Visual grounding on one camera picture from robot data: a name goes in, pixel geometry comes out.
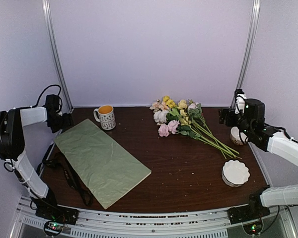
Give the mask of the pale yellow flower stem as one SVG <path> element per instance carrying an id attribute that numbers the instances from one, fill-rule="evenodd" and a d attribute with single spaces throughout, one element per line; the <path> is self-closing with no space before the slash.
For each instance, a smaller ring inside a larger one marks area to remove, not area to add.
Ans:
<path id="1" fill-rule="evenodd" d="M 177 117 L 180 122 L 180 126 L 177 128 L 179 134 L 189 136 L 218 149 L 225 159 L 241 159 L 238 151 L 227 146 L 213 135 L 204 118 L 201 104 L 180 100 L 177 110 Z"/>

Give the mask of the pink rose flower stem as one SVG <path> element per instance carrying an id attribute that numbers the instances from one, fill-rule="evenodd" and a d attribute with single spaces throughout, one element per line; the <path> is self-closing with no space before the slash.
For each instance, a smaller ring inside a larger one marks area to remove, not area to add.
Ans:
<path id="1" fill-rule="evenodd" d="M 226 149 L 223 145 L 220 145 L 219 142 L 216 142 L 215 139 L 208 139 L 206 136 L 201 135 L 198 132 L 194 132 L 191 127 L 188 125 L 181 125 L 178 120 L 171 120 L 169 123 L 157 123 L 158 126 L 158 134 L 160 137 L 168 137 L 169 135 L 180 134 L 184 136 L 189 136 L 192 139 L 203 142 L 204 144 L 210 145 L 222 153 L 224 158 L 227 157 L 232 158 L 233 154 L 228 149 Z"/>

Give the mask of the white pink flower stem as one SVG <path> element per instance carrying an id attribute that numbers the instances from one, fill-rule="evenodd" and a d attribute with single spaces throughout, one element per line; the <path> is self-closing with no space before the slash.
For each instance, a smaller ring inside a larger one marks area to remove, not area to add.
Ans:
<path id="1" fill-rule="evenodd" d="M 193 113 L 187 113 L 184 110 L 178 110 L 173 108 L 172 110 L 156 111 L 153 114 L 153 119 L 156 122 L 169 123 L 171 120 L 178 120 L 181 125 L 188 125 L 194 132 L 198 132 L 208 139 L 215 137 L 212 135 L 208 127 L 203 123 L 200 123 L 200 118 L 194 119 Z"/>

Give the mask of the wrapping paper sheet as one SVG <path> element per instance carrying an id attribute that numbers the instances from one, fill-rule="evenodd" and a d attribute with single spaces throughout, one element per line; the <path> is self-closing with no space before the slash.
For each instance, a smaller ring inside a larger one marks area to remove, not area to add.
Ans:
<path id="1" fill-rule="evenodd" d="M 59 134 L 55 144 L 104 209 L 151 174 L 148 167 L 89 119 Z"/>

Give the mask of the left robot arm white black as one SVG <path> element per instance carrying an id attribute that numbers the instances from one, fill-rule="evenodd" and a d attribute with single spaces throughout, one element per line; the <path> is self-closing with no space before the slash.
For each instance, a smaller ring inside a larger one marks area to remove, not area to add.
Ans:
<path id="1" fill-rule="evenodd" d="M 51 192 L 27 157 L 23 129 L 45 122 L 56 133 L 72 125 L 72 116 L 62 113 L 61 90 L 58 84 L 49 85 L 35 105 L 0 111 L 0 159 L 5 169 L 14 173 L 35 198 L 47 198 Z"/>

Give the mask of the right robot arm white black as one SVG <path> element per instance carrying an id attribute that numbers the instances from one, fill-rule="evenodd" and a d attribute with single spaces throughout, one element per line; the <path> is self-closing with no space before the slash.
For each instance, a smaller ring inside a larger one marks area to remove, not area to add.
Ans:
<path id="1" fill-rule="evenodd" d="M 219 109 L 219 123 L 237 127 L 249 142 L 264 152 L 277 155 L 298 167 L 298 141 L 283 127 L 265 123 L 265 104 L 257 99 L 238 95 L 234 108 Z M 255 219 L 264 207 L 298 205 L 298 184 L 265 188 L 245 207 L 245 215 Z"/>

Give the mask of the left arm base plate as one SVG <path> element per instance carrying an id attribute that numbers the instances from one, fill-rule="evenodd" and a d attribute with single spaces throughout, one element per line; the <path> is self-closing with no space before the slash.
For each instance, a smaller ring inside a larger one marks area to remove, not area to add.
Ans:
<path id="1" fill-rule="evenodd" d="M 54 221 L 62 224 L 75 225 L 78 219 L 79 211 L 73 208 L 62 206 L 52 207 L 49 205 L 39 206 L 35 215 L 49 221 Z"/>

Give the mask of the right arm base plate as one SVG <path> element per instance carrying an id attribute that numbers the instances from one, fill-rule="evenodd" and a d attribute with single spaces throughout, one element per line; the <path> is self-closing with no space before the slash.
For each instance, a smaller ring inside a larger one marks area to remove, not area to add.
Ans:
<path id="1" fill-rule="evenodd" d="M 270 215 L 269 208 L 260 208 L 259 210 L 252 210 L 249 205 L 240 207 L 231 207 L 227 210 L 230 223 L 238 224 L 245 223 L 252 220 L 258 220 L 262 217 Z"/>

